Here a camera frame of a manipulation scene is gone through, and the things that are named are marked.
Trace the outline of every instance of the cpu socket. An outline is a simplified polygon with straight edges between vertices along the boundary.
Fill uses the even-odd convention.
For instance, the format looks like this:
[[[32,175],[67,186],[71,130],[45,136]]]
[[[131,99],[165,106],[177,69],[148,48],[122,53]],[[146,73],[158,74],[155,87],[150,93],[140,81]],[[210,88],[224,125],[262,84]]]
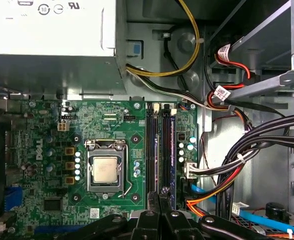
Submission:
[[[124,191],[128,146],[124,140],[86,140],[87,191],[109,196]]]

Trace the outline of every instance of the cpu power connector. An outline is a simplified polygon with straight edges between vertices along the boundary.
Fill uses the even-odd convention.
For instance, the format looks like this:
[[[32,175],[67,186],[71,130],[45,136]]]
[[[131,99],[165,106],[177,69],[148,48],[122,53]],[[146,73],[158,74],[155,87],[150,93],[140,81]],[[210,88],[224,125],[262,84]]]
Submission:
[[[183,172],[187,179],[196,179],[197,175],[190,173],[190,168],[197,168],[197,163],[193,161],[185,161]]]

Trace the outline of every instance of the green circuit board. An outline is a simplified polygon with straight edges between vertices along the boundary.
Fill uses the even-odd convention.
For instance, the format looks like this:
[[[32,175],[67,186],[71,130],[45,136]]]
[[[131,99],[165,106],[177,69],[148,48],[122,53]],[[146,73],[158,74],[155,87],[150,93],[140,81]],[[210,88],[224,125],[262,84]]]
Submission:
[[[16,182],[23,189],[22,205],[12,209],[17,213],[16,237],[46,239],[47,235],[38,233],[47,230],[38,231],[39,227],[84,226],[110,214],[129,219],[133,211],[146,208],[145,102],[20,100],[19,103],[26,123],[23,129],[12,131],[14,144],[10,149],[11,163],[7,165],[7,169],[23,168]],[[197,137],[197,110],[179,106],[175,103],[176,141],[184,144],[184,159],[196,162],[197,144],[193,144],[192,150],[186,147],[191,137]],[[60,123],[67,123],[67,128],[64,125],[58,130]],[[125,141],[128,146],[125,175],[132,187],[124,197],[121,191],[107,199],[88,191],[86,140]],[[180,148],[176,147],[178,159]],[[176,161],[174,208],[177,209],[183,207],[182,168],[183,163]],[[76,170],[80,171],[78,178],[75,178]],[[129,187],[125,180],[124,190]]]
[[[74,117],[69,120],[69,131],[57,131],[57,124],[61,118],[60,109],[65,104],[66,107],[74,109],[74,113],[70,114]],[[123,101],[21,101],[22,112],[28,113],[29,116],[26,129],[13,133],[15,147],[12,152],[15,155],[15,166],[27,163],[36,165],[34,173],[28,175],[24,172],[19,182],[23,187],[23,205],[17,208],[16,212],[17,227],[22,235],[32,234],[34,226],[86,225],[114,213],[128,218],[132,211],[145,208],[145,110],[141,102],[138,104],[140,107],[136,109],[132,102]],[[134,116],[134,119],[124,120],[124,115]],[[108,199],[103,199],[94,192],[87,191],[86,148],[84,141],[74,144],[75,135],[81,135],[83,140],[126,141],[129,146],[129,167],[126,171],[133,186],[125,197],[118,197],[117,192]],[[132,136],[136,136],[138,141],[133,142]],[[71,151],[70,155],[66,155],[67,149]],[[75,153],[81,154],[80,180],[74,180],[76,169],[74,164],[70,165],[74,162]],[[138,175],[134,174],[136,162],[139,163]]]

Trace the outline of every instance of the motherboard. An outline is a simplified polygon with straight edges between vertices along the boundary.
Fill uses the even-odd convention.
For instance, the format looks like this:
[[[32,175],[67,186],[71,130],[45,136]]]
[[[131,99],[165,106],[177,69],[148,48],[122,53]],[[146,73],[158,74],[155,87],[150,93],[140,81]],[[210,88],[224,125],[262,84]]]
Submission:
[[[130,218],[147,193],[183,207],[184,161],[197,161],[197,110],[187,103],[20,100],[10,133],[5,212],[14,236],[67,233],[110,214]]]

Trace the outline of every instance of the blue cable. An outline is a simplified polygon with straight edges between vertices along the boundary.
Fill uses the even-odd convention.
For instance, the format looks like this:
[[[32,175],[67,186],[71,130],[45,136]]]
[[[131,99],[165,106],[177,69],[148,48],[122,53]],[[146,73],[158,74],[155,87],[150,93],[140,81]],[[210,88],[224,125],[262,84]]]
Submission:
[[[191,185],[191,189],[194,192],[198,192],[198,193],[204,193],[205,190],[201,189],[199,187],[197,187],[196,185]],[[212,203],[216,203],[216,196],[212,196],[211,198],[209,198],[209,200]],[[251,214],[247,211],[244,210],[240,210],[240,214],[239,216],[243,219],[246,219],[247,221],[253,222],[255,224],[259,224],[259,225],[264,225],[266,227],[272,228],[272,229],[277,229],[279,231],[282,231],[284,233],[287,232],[287,229],[291,229],[292,232],[294,233],[294,226],[282,223],[282,222],[278,222],[275,220],[271,220],[262,216],[257,216],[254,214]]]

